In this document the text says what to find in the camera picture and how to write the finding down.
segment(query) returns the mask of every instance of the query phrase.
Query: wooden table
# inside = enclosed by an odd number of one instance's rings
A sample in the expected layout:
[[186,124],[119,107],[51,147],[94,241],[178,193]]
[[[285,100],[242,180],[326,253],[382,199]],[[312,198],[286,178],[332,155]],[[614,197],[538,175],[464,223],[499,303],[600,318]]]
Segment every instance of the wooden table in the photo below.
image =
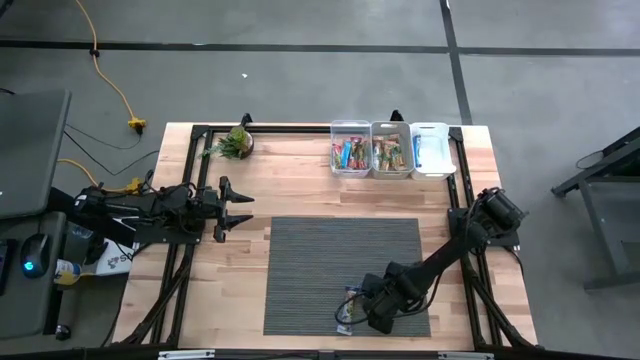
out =
[[[181,182],[192,125],[167,124],[153,179],[154,187]],[[463,127],[463,134],[474,191],[477,193],[485,187],[499,186],[488,128],[467,126]],[[200,141],[197,154],[201,153],[203,143]],[[216,243],[210,232],[213,226],[207,227],[208,233],[196,247],[191,270],[180,336],[181,348],[473,348],[458,263],[444,272],[435,301],[429,309],[431,337],[262,334],[272,216],[417,218],[424,257],[449,239],[446,210],[450,204],[445,181],[336,179],[328,165],[329,147],[327,134],[258,134],[255,135],[254,152],[248,159],[231,161],[216,157],[211,161],[208,185],[216,187],[220,176],[228,176],[234,190],[256,200],[231,204],[230,212],[251,213],[255,218],[231,231],[224,244]],[[452,147],[452,157],[456,158],[455,154]],[[196,160],[194,181],[199,168]],[[465,204],[461,191],[459,196],[460,204]],[[157,299],[167,248],[166,245],[153,245],[135,258],[122,299],[114,341],[129,335]],[[181,257],[181,253],[178,254],[178,263]],[[535,330],[518,264],[503,249],[489,249],[487,261],[496,301],[522,335],[535,343]],[[173,303],[168,309],[165,333],[170,327]],[[483,305],[478,309],[483,334],[488,339],[486,311]]]

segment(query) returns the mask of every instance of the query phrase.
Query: concrete floor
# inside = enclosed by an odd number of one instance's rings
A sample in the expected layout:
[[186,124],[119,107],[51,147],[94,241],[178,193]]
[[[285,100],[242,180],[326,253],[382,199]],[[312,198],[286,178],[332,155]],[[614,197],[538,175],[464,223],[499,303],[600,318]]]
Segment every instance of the concrete floor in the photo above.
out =
[[[437,0],[85,0],[103,41],[240,44],[447,44]],[[460,46],[638,48],[634,0],[450,0]],[[0,37],[88,40],[74,1],[16,0]],[[378,120],[400,109],[408,121],[460,124],[448,55],[103,51],[103,70],[149,121],[133,150],[77,138],[111,169],[159,147],[168,121]],[[586,294],[582,282],[609,269],[582,200],[551,186],[575,161],[640,124],[640,57],[461,56],[474,124],[488,125],[503,186],[531,215],[520,231],[525,280],[541,345],[638,357],[640,287]],[[136,140],[117,95],[85,50],[0,49],[0,87],[67,88],[68,122],[126,146]],[[66,139],[76,159],[108,186],[122,186],[155,158],[111,177]],[[77,193],[87,180],[58,167],[55,185]],[[0,342],[0,353],[97,346],[125,279],[84,279],[65,296],[74,337]]]

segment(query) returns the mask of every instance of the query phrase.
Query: white plastic bin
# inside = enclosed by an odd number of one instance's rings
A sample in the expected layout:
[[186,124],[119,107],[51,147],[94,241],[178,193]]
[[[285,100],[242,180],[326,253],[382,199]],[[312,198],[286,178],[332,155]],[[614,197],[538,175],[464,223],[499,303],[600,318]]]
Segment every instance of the white plastic bin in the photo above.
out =
[[[336,166],[333,145],[341,145],[352,137],[360,137],[364,142],[366,168],[348,169]],[[337,177],[363,178],[371,170],[371,125],[364,120],[335,120],[331,123],[331,147],[329,149],[331,172]]]
[[400,121],[376,121],[371,124],[371,137],[375,136],[388,136],[398,134],[398,141],[400,143],[400,149],[404,158],[407,169],[403,171],[382,171],[376,169],[375,166],[371,168],[371,172],[375,179],[380,180],[400,180],[405,179],[413,170],[413,150],[411,145],[411,127],[408,124]]
[[443,180],[456,172],[451,162],[449,125],[445,123],[411,124],[414,169],[416,180]]

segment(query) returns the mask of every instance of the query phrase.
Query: laptop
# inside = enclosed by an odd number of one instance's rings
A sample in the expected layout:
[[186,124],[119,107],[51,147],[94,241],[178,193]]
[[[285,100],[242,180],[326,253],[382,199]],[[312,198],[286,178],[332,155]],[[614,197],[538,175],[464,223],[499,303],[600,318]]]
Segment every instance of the laptop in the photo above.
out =
[[70,100],[67,90],[0,94],[0,219],[47,207]]

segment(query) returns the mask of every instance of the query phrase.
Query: gray carpet mat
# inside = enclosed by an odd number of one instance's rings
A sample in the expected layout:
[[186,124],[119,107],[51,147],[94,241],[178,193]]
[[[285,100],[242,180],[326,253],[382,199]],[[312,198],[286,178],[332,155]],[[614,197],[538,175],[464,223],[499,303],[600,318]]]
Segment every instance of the gray carpet mat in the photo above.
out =
[[[417,219],[274,217],[270,241],[264,335],[339,335],[333,314],[345,286],[422,254]],[[429,316],[397,319],[390,335],[355,325],[353,336],[431,336]]]

